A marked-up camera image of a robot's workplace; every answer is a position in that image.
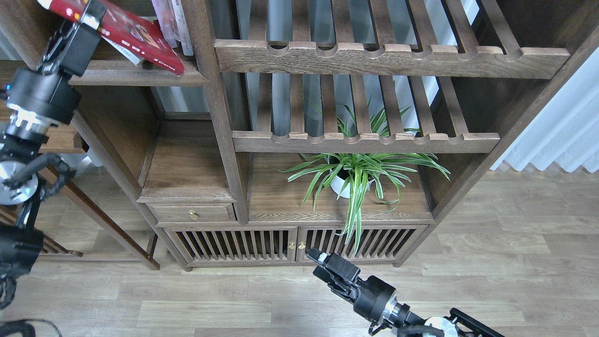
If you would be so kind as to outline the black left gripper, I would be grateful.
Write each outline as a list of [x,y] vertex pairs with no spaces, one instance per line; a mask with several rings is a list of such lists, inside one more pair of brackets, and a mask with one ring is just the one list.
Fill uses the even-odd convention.
[[19,68],[7,88],[7,106],[15,126],[70,124],[81,100],[69,81],[82,76],[101,39],[100,23],[107,7],[98,0],[85,5],[76,22],[65,20],[49,42],[35,71]]

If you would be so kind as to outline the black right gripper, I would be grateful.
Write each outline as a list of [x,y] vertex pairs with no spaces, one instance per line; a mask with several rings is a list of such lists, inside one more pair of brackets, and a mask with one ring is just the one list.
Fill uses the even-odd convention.
[[317,263],[313,275],[351,303],[357,314],[374,323],[394,323],[397,301],[393,286],[374,276],[364,281],[358,277],[361,270],[337,253],[311,248],[307,256]]

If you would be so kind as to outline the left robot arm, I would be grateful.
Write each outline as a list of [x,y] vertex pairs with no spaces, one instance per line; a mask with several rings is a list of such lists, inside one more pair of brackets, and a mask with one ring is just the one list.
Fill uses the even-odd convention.
[[81,94],[69,81],[86,72],[109,8],[103,0],[75,6],[50,0],[43,7],[66,15],[65,21],[36,69],[17,69],[12,81],[1,87],[1,98],[13,111],[1,127],[1,204],[21,206],[12,225],[1,225],[2,308],[12,303],[17,278],[30,273],[43,248],[44,234],[35,228],[42,201],[75,174],[60,155],[39,150],[49,139],[49,128],[72,121]]

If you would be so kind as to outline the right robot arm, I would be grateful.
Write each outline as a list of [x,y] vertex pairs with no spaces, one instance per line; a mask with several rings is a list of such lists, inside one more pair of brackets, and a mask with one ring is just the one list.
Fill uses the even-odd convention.
[[421,318],[400,304],[396,289],[378,277],[358,277],[359,267],[336,253],[311,248],[308,257],[319,266],[313,275],[331,291],[353,305],[353,311],[370,322],[368,334],[390,328],[396,337],[500,337],[501,333],[452,308],[448,316]]

